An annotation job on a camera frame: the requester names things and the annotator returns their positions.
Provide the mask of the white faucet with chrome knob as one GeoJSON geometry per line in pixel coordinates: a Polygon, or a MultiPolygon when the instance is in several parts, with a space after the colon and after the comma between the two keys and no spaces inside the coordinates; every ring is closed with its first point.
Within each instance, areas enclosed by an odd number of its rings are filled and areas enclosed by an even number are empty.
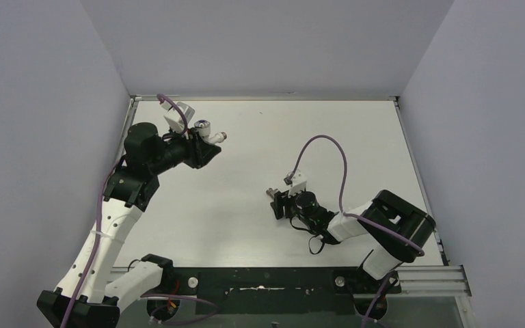
{"type": "Polygon", "coordinates": [[[213,133],[208,120],[198,120],[194,123],[194,127],[202,140],[208,144],[220,144],[228,138],[225,132],[213,133]]]}

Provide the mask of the metal tee pipe fitting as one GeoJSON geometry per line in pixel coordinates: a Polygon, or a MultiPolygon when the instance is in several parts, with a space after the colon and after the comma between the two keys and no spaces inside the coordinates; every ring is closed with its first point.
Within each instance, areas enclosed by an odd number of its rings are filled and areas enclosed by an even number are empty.
{"type": "Polygon", "coordinates": [[[278,189],[268,188],[266,190],[266,194],[273,199],[275,197],[275,194],[279,193],[280,191],[278,189]]]}

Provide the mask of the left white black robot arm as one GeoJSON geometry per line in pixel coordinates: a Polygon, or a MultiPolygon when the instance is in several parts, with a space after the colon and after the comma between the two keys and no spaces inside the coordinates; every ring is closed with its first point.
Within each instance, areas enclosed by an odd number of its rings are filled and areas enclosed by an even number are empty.
{"type": "Polygon", "coordinates": [[[168,258],[148,254],[115,281],[113,265],[127,236],[159,188],[159,176],[179,164],[206,166],[221,152],[224,132],[200,120],[184,133],[165,136],[149,122],[132,125],[125,153],[106,179],[94,225],[69,271],[41,292],[38,309],[54,327],[115,327],[130,304],[150,291],[175,291],[180,282],[168,258]]]}

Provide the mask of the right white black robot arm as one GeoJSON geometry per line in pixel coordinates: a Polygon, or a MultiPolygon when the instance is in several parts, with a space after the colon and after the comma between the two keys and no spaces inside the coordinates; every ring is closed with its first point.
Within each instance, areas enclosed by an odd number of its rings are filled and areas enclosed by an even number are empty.
{"type": "Polygon", "coordinates": [[[380,191],[370,202],[348,213],[336,213],[321,206],[311,191],[290,194],[267,189],[276,219],[298,219],[299,230],[319,238],[322,245],[371,235],[377,242],[357,273],[360,288],[372,292],[384,283],[384,276],[403,263],[413,263],[433,234],[431,215],[389,190],[380,191]]]}

